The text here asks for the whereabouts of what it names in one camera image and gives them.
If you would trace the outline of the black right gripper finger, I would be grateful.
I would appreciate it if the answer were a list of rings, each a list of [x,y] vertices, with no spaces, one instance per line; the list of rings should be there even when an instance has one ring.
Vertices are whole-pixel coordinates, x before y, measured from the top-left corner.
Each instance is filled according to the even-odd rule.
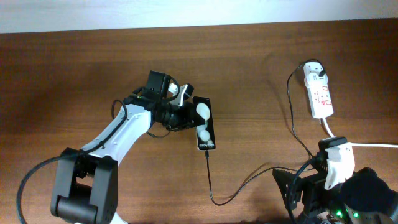
[[[287,208],[288,204],[287,191],[289,186],[293,182],[295,174],[280,169],[274,169],[272,171],[272,175],[280,189],[284,205]],[[292,195],[290,196],[291,210],[295,210],[297,208],[297,203],[301,200],[302,191],[303,191],[303,179],[299,177],[297,181],[294,183],[294,186],[292,187]]]
[[[326,161],[328,159],[328,153],[326,152],[326,149],[339,146],[347,142],[348,140],[343,136],[330,137],[319,141],[318,147],[320,150],[320,158],[322,159],[322,161]]]

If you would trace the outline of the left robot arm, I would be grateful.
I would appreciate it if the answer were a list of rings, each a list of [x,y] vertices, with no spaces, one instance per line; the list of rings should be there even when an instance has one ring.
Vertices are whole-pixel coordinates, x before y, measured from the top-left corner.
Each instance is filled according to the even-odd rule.
[[[147,83],[121,100],[118,114],[94,140],[61,153],[50,213],[68,223],[124,223],[117,213],[121,161],[154,123],[169,132],[204,125],[210,101],[192,92],[191,84],[150,71]]]

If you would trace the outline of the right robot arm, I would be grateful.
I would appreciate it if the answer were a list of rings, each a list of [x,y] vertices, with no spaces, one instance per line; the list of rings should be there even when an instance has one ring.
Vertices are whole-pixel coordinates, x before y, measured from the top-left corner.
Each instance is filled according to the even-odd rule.
[[[397,223],[397,192],[370,167],[355,171],[352,143],[330,137],[296,173],[275,169],[292,223]]]

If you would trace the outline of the black smartphone with lit screen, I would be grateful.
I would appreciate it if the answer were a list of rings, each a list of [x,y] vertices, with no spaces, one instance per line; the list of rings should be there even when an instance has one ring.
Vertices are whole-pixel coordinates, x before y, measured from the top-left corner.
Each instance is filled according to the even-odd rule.
[[[195,112],[199,115],[199,118],[202,119],[201,125],[195,128],[198,150],[215,150],[216,141],[210,99],[194,96],[193,103],[195,105]]]

